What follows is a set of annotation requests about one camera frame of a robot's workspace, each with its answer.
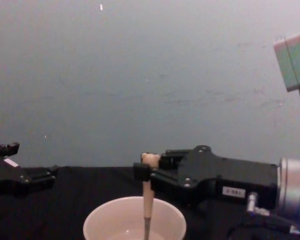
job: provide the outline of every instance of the silver cylindrical motor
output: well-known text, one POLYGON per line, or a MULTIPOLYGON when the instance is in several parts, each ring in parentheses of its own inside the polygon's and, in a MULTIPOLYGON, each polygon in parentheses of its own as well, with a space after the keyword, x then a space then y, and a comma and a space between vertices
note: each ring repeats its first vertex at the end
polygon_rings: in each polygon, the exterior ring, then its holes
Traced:
POLYGON ((283 158, 278 170, 277 214, 300 221, 300 160, 283 158))

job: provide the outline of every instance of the white label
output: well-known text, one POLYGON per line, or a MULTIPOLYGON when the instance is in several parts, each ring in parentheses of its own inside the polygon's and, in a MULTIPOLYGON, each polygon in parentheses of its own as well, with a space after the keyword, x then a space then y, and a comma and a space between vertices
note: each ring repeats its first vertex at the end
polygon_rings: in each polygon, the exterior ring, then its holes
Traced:
POLYGON ((18 166, 19 166, 18 164, 16 164, 14 161, 12 161, 12 160, 9 159, 9 158, 6 158, 4 161, 5 161, 7 164, 10 164, 12 167, 18 167, 18 166))
POLYGON ((222 188, 222 194, 226 195, 226 196, 244 199, 246 197, 246 190, 240 189, 240 188, 224 186, 222 188))

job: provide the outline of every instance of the gray wall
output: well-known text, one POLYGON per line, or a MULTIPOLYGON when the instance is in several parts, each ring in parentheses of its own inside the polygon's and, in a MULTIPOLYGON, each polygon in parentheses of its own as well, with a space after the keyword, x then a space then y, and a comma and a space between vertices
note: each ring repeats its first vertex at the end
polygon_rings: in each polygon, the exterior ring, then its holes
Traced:
POLYGON ((300 158, 273 50, 299 33, 300 0, 0 0, 0 142, 27 167, 300 158))

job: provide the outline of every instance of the black tablecloth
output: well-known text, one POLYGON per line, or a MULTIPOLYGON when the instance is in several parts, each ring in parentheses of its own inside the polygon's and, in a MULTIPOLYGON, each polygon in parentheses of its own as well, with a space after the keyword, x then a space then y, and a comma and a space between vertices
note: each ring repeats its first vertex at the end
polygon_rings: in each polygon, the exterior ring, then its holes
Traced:
MULTIPOLYGON (((0 196, 0 240, 84 240, 83 224, 92 210, 113 199, 141 195, 142 184, 133 180, 131 167, 61 167, 52 189, 25 198, 0 196)), ((244 206, 217 201, 188 209, 162 193, 156 198, 184 214, 185 240, 225 240, 245 211, 244 206)), ((268 232, 264 236, 292 239, 268 232)), ((250 240, 251 232, 240 231, 234 239, 250 240)))

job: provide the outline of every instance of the white bowl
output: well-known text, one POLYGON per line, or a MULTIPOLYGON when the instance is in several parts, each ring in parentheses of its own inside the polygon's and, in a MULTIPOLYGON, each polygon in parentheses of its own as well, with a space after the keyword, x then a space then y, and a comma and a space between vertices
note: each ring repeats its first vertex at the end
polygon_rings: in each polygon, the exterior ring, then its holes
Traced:
MULTIPOLYGON (((97 207, 83 225, 85 240, 143 240, 144 198, 115 199, 97 207)), ((173 205, 154 199, 149 240, 183 240, 187 224, 173 205)))

